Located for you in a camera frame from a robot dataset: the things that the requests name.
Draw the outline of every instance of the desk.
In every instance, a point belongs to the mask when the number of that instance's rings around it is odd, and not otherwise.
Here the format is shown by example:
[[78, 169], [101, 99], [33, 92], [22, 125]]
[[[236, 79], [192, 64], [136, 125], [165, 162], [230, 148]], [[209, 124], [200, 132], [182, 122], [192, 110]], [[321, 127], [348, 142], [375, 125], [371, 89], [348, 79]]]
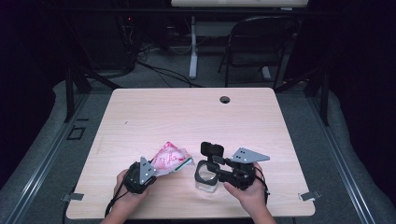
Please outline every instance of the desk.
[[[220, 102], [228, 96], [228, 104]], [[152, 191], [131, 218], [248, 217], [219, 183], [214, 193], [195, 187], [196, 164], [203, 141], [223, 145], [230, 158], [239, 147], [271, 157], [261, 161], [276, 217], [311, 216], [312, 202], [276, 96], [266, 88], [118, 89], [110, 98], [72, 201], [69, 218], [103, 218], [116, 175], [141, 156], [152, 159], [166, 143], [186, 148], [195, 165], [158, 177]]]
[[[308, 0], [172, 0], [172, 7], [306, 7]], [[189, 78], [197, 78], [196, 21], [191, 17], [191, 63]]]

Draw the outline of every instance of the person's left hand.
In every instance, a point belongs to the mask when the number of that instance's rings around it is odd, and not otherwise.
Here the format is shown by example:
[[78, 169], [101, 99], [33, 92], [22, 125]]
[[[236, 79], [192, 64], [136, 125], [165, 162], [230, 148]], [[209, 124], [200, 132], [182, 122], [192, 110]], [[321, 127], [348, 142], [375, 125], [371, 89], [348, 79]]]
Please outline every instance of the person's left hand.
[[[123, 170], [117, 175], [117, 184], [116, 187], [114, 187], [114, 194], [117, 193], [117, 190], [122, 183], [122, 179], [125, 177], [127, 172], [128, 170]], [[118, 197], [124, 193], [126, 194], [116, 200], [110, 213], [106, 216], [102, 223], [123, 223], [134, 212], [137, 206], [149, 195], [150, 187], [151, 186], [148, 186], [141, 194], [133, 194], [128, 192], [125, 186], [122, 186]]]

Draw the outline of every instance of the gray carpet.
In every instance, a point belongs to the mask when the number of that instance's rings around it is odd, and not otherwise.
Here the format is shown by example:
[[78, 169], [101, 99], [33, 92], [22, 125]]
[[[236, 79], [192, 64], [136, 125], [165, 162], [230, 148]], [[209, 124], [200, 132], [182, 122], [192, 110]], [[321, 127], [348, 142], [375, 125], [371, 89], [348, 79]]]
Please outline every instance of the gray carpet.
[[[206, 87], [223, 87], [224, 73], [217, 73], [221, 55], [218, 51], [200, 50], [198, 78], [193, 82]], [[172, 52], [152, 51], [148, 54], [147, 63], [154, 66], [188, 74], [190, 54], [178, 55]], [[127, 88], [165, 88], [188, 87], [180, 81], [164, 77], [166, 84], [156, 73], [137, 65], [128, 76], [111, 79]], [[62, 223], [64, 193], [69, 192], [78, 181], [83, 164], [87, 158], [100, 120], [105, 112], [111, 91], [103, 84], [91, 80], [94, 91], [90, 95], [79, 95], [81, 109], [69, 124], [64, 124], [65, 99], [64, 83], [55, 88], [57, 103], [51, 116], [37, 137], [29, 152], [21, 162], [14, 175], [0, 191], [0, 223], [6, 223], [13, 214], [13, 209], [23, 193], [23, 189], [34, 174], [35, 168], [54, 147], [54, 139], [60, 136], [62, 141], [55, 144], [59, 147], [54, 163], [44, 181], [26, 210], [20, 215], [21, 223]], [[334, 165], [331, 146], [316, 119], [317, 111], [312, 108], [297, 86], [288, 93], [277, 95], [283, 116], [288, 126], [291, 140], [295, 146], [304, 176], [310, 190], [319, 190], [323, 195], [315, 201], [317, 212], [312, 217], [299, 217], [297, 223], [361, 223], [357, 210], [350, 200], [347, 189]], [[357, 159], [348, 142], [346, 125], [334, 95], [330, 97], [330, 128], [337, 143], [343, 151], [351, 172], [361, 187], [363, 197], [367, 200], [376, 223], [396, 223], [396, 212], [389, 199], [375, 186], [364, 166]], [[80, 140], [66, 140], [67, 134], [75, 127], [84, 127], [85, 132]], [[277, 218], [278, 223], [292, 223], [291, 218]], [[66, 220], [66, 223], [98, 223], [99, 220]]]

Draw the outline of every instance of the cable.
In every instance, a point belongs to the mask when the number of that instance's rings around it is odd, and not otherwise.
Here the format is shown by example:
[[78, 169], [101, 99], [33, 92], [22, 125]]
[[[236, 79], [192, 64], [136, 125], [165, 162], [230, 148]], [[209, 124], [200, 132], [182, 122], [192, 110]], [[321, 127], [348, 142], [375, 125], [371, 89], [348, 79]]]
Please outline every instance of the cable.
[[124, 178], [122, 179], [122, 182], [121, 182], [119, 188], [117, 189], [117, 192], [114, 194], [113, 199], [111, 199], [110, 202], [109, 202], [108, 205], [107, 205], [107, 208], [106, 208], [106, 211], [105, 211], [105, 217], [106, 217], [106, 216], [108, 215], [108, 213], [110, 212], [110, 209], [111, 209], [111, 207], [114, 205], [114, 203], [116, 203], [116, 201], [117, 201], [118, 199], [120, 199], [121, 197], [123, 197], [125, 194], [127, 194], [127, 193], [129, 192], [129, 191], [126, 191], [124, 194], [122, 194], [120, 197], [118, 197], [118, 195], [119, 195], [119, 193], [120, 193], [120, 191], [121, 191], [121, 189], [122, 189], [122, 187], [123, 187], [123, 185], [124, 185], [124, 183], [125, 183], [125, 176], [124, 176]]
[[175, 54], [181, 55], [181, 54], [185, 54], [188, 53], [192, 47], [192, 45], [188, 46], [188, 49], [183, 51], [183, 52], [178, 52], [177, 50], [175, 50], [176, 48], [186, 48], [187, 46], [178, 46], [178, 47], [170, 47], [169, 49], [171, 49]]
[[258, 176], [256, 176], [256, 175], [254, 175], [254, 177], [255, 177], [256, 179], [258, 179], [260, 182], [262, 182], [262, 184], [263, 184], [264, 187], [265, 187], [265, 191], [264, 191], [264, 195], [265, 195], [265, 204], [267, 204], [268, 196], [269, 196], [271, 193], [270, 193], [270, 191], [269, 191], [269, 189], [268, 189], [268, 187], [267, 187], [267, 184], [265, 183], [264, 174], [262, 173], [262, 171], [261, 171], [259, 168], [255, 167], [255, 166], [254, 166], [253, 168], [256, 169], [257, 171], [259, 171], [260, 174], [262, 175], [262, 177], [258, 177]]
[[107, 79], [111, 79], [111, 78], [116, 78], [116, 77], [124, 77], [126, 75], [128, 75], [130, 72], [132, 72], [132, 70], [134, 70], [133, 68], [124, 68], [121, 72], [115, 72], [113, 74], [109, 74], [109, 75], [103, 75], [101, 74], [101, 77], [105, 77]]
[[154, 44], [146, 44], [145, 46], [143, 46], [141, 49], [140, 49], [140, 52], [137, 54], [137, 57], [141, 60], [141, 61], [143, 61], [143, 62], [145, 62], [147, 59], [148, 59], [148, 53], [150, 52], [150, 51], [152, 51], [152, 50], [155, 50], [155, 49], [159, 49], [158, 47], [156, 47]]
[[192, 88], [192, 87], [203, 88], [204, 87], [204, 86], [201, 86], [201, 85], [198, 85], [198, 84], [190, 82], [190, 80], [188, 78], [186, 78], [185, 76], [183, 76], [180, 73], [177, 73], [175, 71], [171, 71], [171, 70], [165, 69], [165, 68], [155, 67], [155, 66], [152, 66], [152, 65], [149, 65], [149, 64], [146, 64], [146, 63], [142, 63], [140, 61], [136, 61], [136, 63], [140, 64], [140, 65], [142, 65], [144, 67], [147, 67], [148, 69], [153, 70], [154, 72], [156, 72], [163, 79], [163, 81], [166, 83], [166, 85], [168, 85], [169, 87], [171, 87], [171, 86], [169, 85], [169, 83], [166, 82], [166, 80], [164, 80], [162, 75], [177, 79], [177, 80], [182, 81], [184, 83], [187, 83], [187, 84], [189, 84], [190, 88]]

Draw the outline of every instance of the pink plastic bag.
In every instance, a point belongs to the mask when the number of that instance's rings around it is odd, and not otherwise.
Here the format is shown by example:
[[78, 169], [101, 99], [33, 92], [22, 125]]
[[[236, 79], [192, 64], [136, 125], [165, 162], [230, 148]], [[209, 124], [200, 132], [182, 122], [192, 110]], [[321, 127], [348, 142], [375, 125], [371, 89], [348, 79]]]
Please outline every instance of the pink plastic bag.
[[167, 142], [154, 156], [151, 165], [156, 169], [155, 176], [168, 175], [192, 163], [192, 156], [184, 148], [177, 148]]

